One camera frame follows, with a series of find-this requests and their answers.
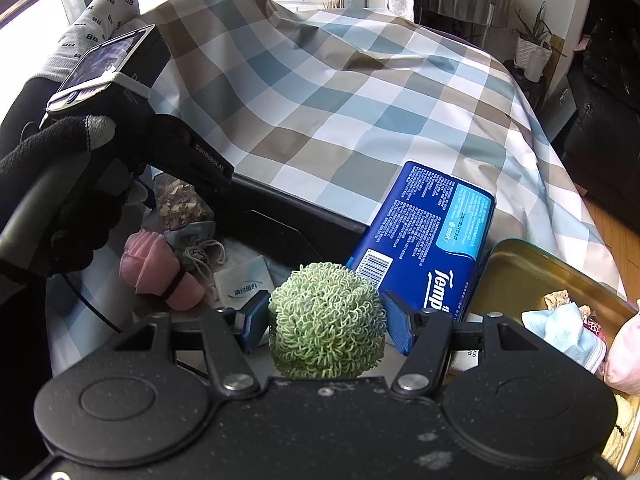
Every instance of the pink fabric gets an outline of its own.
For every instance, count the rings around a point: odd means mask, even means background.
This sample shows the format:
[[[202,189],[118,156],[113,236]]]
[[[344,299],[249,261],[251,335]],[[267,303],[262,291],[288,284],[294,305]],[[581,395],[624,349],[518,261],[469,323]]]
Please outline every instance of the pink fabric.
[[[171,247],[158,233],[144,229],[127,239],[120,260],[120,277],[138,294],[162,296],[180,269]],[[188,310],[204,297],[204,287],[188,272],[166,300],[175,310]]]
[[[614,339],[604,381],[621,392],[640,396],[640,314],[627,321]]]

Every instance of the black cable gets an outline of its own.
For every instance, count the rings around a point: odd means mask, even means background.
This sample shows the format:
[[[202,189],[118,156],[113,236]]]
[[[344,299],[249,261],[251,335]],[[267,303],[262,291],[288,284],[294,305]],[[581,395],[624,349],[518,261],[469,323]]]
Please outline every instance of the black cable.
[[[62,272],[61,275],[62,275],[62,279],[65,280],[65,283],[68,285],[71,291],[78,297],[78,300],[84,303],[85,307],[87,307],[91,312],[93,312],[98,317],[98,319],[100,319],[101,322],[103,322],[105,325],[111,328],[114,332],[118,334],[122,333],[122,329],[120,329],[120,327],[118,327],[116,324],[113,324],[106,317],[104,317],[104,315],[97,308],[95,308],[87,298],[85,298],[82,295],[82,293],[74,286],[74,284],[71,282],[69,277],[64,272]],[[201,377],[204,380],[209,381],[209,376],[206,373],[201,372],[197,368],[194,368],[193,366],[188,365],[187,363],[183,363],[182,361],[178,361],[178,359],[175,360],[175,363],[179,367],[184,368],[185,370],[191,372],[192,374],[196,374],[198,377]]]

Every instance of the metal bolt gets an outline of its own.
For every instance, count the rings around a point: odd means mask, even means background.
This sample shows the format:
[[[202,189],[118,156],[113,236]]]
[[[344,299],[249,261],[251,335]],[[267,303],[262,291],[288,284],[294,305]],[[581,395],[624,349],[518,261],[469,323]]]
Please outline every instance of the metal bolt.
[[[251,388],[254,385],[254,378],[247,374],[231,374],[225,377],[222,385],[227,390],[239,392]]]
[[[318,395],[320,397],[331,397],[334,393],[335,393],[335,390],[333,388],[329,388],[327,386],[324,386],[322,388],[318,388]]]
[[[405,374],[398,379],[398,386],[408,392],[414,392],[429,386],[429,380],[421,374]]]

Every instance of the gold tray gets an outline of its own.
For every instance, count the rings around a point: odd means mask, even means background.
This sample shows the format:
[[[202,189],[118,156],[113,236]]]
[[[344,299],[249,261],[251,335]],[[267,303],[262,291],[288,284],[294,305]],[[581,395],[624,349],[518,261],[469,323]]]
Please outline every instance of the gold tray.
[[[622,298],[588,276],[542,249],[514,239],[498,243],[490,253],[468,310],[475,314],[498,310],[522,323],[521,313],[544,310],[543,296],[563,289],[569,292],[571,301],[578,306],[588,305],[596,313],[607,347],[622,325],[636,314]],[[635,471],[640,458],[640,398],[614,391],[631,403],[635,413],[633,430],[626,437],[625,449],[617,464],[626,477]]]

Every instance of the green fuzzy ball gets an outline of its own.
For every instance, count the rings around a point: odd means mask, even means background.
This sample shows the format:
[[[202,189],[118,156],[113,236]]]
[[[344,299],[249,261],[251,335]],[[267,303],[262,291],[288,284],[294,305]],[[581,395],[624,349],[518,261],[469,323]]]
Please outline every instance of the green fuzzy ball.
[[[271,293],[270,348],[290,378],[353,378],[385,349],[386,318],[368,278],[345,266],[310,264]]]

